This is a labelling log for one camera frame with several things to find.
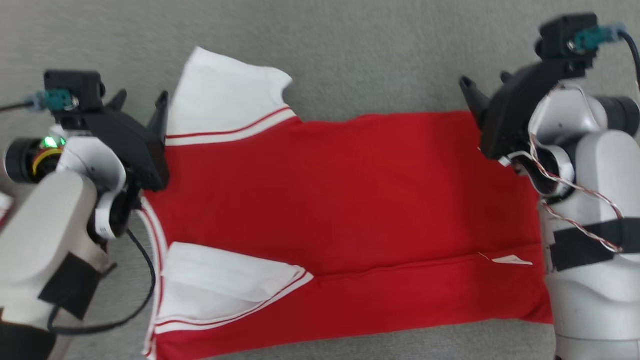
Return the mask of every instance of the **red and white jacket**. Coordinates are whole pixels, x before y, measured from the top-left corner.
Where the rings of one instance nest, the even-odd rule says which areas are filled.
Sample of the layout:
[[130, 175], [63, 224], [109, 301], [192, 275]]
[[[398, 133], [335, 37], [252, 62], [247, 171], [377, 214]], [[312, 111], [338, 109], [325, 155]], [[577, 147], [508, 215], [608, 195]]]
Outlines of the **red and white jacket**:
[[171, 181], [141, 212], [161, 276], [148, 358], [551, 322], [537, 196], [483, 158], [468, 113], [303, 123], [290, 82], [203, 49], [187, 62]]
[[2, 228], [4, 219], [9, 213], [9, 210], [11, 210], [12, 206], [13, 199], [9, 195], [0, 192], [0, 229]]

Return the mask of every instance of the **floor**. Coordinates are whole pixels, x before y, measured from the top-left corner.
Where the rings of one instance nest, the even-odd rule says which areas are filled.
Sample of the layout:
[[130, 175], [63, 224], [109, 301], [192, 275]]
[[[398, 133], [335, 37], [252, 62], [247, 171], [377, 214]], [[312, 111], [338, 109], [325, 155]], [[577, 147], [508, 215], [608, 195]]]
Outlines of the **floor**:
[[[640, 39], [637, 0], [2, 0], [0, 102], [41, 89], [44, 69], [95, 69], [108, 94], [127, 89], [125, 110], [146, 122], [158, 93], [175, 88], [199, 45], [289, 73], [295, 82], [285, 98], [303, 119], [457, 110], [464, 108], [461, 74], [494, 91], [501, 70], [536, 59], [541, 22], [583, 11], [596, 12], [604, 24], [624, 22]], [[607, 47], [586, 88], [637, 94], [632, 71], [628, 49]], [[46, 115], [2, 114], [0, 151], [16, 136], [45, 134], [51, 123]], [[30, 189], [0, 176], [0, 191], [20, 201]], [[144, 237], [137, 220], [132, 227]], [[120, 268], [100, 287], [89, 322], [128, 315], [147, 291], [148, 272], [133, 245], [115, 241], [111, 249]], [[141, 359], [149, 314], [117, 331], [76, 339], [68, 359]], [[553, 347], [549, 326], [494, 320], [220, 359], [529, 360], [552, 358]]]

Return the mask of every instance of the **sleeve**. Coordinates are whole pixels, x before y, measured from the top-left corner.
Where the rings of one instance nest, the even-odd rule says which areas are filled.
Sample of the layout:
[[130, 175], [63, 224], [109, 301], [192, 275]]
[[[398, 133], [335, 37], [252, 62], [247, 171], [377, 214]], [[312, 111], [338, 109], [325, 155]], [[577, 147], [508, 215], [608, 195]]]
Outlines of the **sleeve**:
[[201, 245], [171, 244], [156, 334], [221, 327], [308, 283], [305, 269]]
[[0, 226], [2, 226], [5, 216], [7, 215], [9, 210], [11, 210], [12, 206], [13, 199], [8, 195], [0, 192]]
[[196, 48], [169, 111], [167, 145], [228, 142], [295, 116], [282, 92], [291, 77]]

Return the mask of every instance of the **wire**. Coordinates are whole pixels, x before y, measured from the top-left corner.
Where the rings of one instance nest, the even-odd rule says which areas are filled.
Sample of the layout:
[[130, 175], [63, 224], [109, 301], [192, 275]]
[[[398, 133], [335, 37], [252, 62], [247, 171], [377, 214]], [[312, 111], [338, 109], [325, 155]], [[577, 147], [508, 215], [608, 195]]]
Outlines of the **wire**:
[[525, 158], [536, 162], [536, 160], [533, 158], [533, 156], [531, 156], [531, 153], [526, 152], [526, 151], [516, 151], [516, 152], [512, 152], [511, 154], [507, 155], [507, 158], [509, 159], [509, 161], [517, 158], [518, 156], [524, 156]]
[[12, 111], [12, 110], [17, 110], [17, 109], [28, 108], [28, 107], [31, 107], [31, 106], [33, 106], [33, 101], [20, 102], [18, 104], [0, 106], [0, 113], [5, 112], [5, 111]]
[[36, 155], [35, 159], [33, 159], [33, 165], [31, 166], [31, 174], [33, 176], [37, 176], [38, 166], [40, 166], [40, 163], [43, 162], [44, 159], [52, 155], [62, 155], [62, 149], [44, 149], [43, 151], [40, 151]]
[[[623, 218], [623, 214], [622, 211], [620, 211], [620, 208], [615, 205], [611, 200], [609, 200], [606, 196], [602, 195], [599, 192], [595, 192], [593, 190], [589, 190], [587, 188], [584, 188], [582, 186], [576, 185], [574, 183], [572, 183], [571, 181], [567, 181], [564, 180], [563, 178], [552, 174], [550, 172], [548, 172], [545, 167], [542, 165], [542, 163], [540, 162], [540, 159], [538, 158], [538, 150], [536, 149], [536, 144], [540, 144], [538, 142], [538, 139], [536, 138], [536, 135], [534, 135], [533, 133], [529, 133], [529, 141], [531, 143], [531, 148], [530, 148], [530, 152], [529, 152], [529, 156], [530, 159], [533, 160], [533, 162], [536, 164], [538, 170], [540, 170], [540, 172], [542, 173], [543, 176], [545, 176], [547, 179], [553, 180], [557, 183], [561, 183], [561, 184], [565, 184], [567, 186], [571, 186], [572, 188], [580, 191], [580, 192], [584, 192], [585, 194], [595, 197], [597, 199], [600, 199], [604, 202], [606, 202], [608, 205], [610, 205], [610, 207], [614, 210], [614, 212], [616, 213], [616, 217], [618, 217], [618, 219], [622, 219]], [[562, 215], [560, 215], [559, 213], [556, 213], [555, 210], [553, 210], [553, 208], [551, 208], [551, 206], [547, 203], [547, 201], [545, 199], [540, 200], [540, 204], [545, 208], [545, 210], [547, 210], [547, 212], [549, 214], [551, 214], [553, 217], [566, 221], [569, 224], [575, 226], [578, 230], [580, 230], [583, 234], [585, 234], [586, 236], [590, 237], [591, 239], [594, 239], [595, 241], [600, 242], [600, 244], [602, 244], [603, 247], [605, 247], [605, 249], [611, 251], [611, 252], [615, 252], [615, 253], [620, 253], [623, 252], [623, 249], [617, 245], [614, 245], [613, 243], [601, 238], [600, 236], [588, 231], [587, 229], [585, 229], [582, 225], [580, 225], [578, 222], [571, 220], [569, 218], [566, 218]]]
[[627, 42], [631, 50], [631, 55], [634, 57], [634, 63], [636, 65], [636, 85], [638, 86], [638, 90], [640, 90], [640, 54], [638, 53], [638, 46], [636, 46], [636, 42], [626, 31], [619, 31], [618, 36]]
[[156, 270], [154, 269], [154, 264], [151, 261], [151, 258], [147, 254], [147, 251], [145, 251], [145, 248], [142, 247], [142, 244], [140, 243], [140, 241], [138, 241], [135, 235], [133, 235], [131, 230], [128, 229], [127, 234], [131, 238], [131, 241], [133, 241], [133, 243], [136, 244], [136, 246], [138, 247], [138, 250], [140, 250], [140, 252], [142, 253], [142, 256], [144, 256], [145, 260], [147, 261], [147, 265], [149, 266], [149, 270], [151, 271], [151, 287], [149, 288], [149, 292], [147, 293], [147, 298], [142, 303], [142, 305], [137, 310], [135, 310], [133, 314], [131, 314], [129, 317], [127, 317], [124, 320], [120, 320], [119, 322], [112, 322], [112, 323], [106, 323], [104, 325], [87, 326], [87, 327], [57, 327], [57, 326], [53, 326], [53, 321], [56, 319], [56, 316], [58, 315], [58, 311], [60, 311], [60, 305], [56, 304], [53, 307], [51, 314], [49, 315], [49, 320], [47, 321], [47, 330], [49, 330], [49, 332], [51, 332], [52, 334], [63, 335], [63, 336], [98, 334], [100, 332], [113, 330], [117, 327], [121, 327], [125, 325], [126, 323], [136, 318], [144, 310], [144, 308], [149, 303], [149, 300], [151, 300], [154, 294], [154, 289], [156, 288]]

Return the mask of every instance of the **connector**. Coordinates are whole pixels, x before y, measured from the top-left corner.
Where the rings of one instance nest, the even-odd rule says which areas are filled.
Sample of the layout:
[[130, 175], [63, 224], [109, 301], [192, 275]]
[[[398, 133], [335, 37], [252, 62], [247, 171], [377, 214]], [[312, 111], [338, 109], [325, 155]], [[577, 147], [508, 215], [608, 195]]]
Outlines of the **connector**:
[[32, 112], [44, 110], [51, 112], [70, 111], [79, 105], [78, 100], [68, 90], [40, 91], [29, 96], [26, 101], [33, 103], [28, 107], [28, 110]]
[[601, 44], [621, 41], [622, 39], [618, 33], [626, 30], [627, 27], [624, 24], [613, 24], [582, 30], [575, 34], [573, 40], [569, 41], [567, 46], [577, 54], [597, 51]]

